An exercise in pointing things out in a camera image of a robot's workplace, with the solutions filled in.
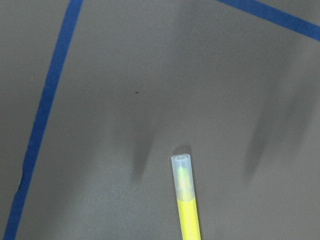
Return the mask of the yellow highlighter pen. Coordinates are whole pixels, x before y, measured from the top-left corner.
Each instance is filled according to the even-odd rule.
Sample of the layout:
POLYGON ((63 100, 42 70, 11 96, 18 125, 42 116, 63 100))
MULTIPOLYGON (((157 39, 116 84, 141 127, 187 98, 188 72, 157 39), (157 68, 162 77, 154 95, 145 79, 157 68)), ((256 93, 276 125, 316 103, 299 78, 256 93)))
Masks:
POLYGON ((171 165, 182 238, 184 240, 200 240, 201 231, 191 156, 187 153, 173 155, 171 165))

